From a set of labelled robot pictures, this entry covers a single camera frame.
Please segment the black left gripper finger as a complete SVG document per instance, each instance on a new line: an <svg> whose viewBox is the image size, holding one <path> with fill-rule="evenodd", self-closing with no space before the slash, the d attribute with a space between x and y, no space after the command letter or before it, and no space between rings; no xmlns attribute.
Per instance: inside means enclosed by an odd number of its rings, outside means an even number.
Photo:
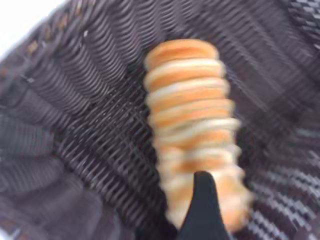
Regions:
<svg viewBox="0 0 320 240"><path fill-rule="evenodd" d="M198 171L193 175L193 195L178 240L228 240L212 175Z"/></svg>

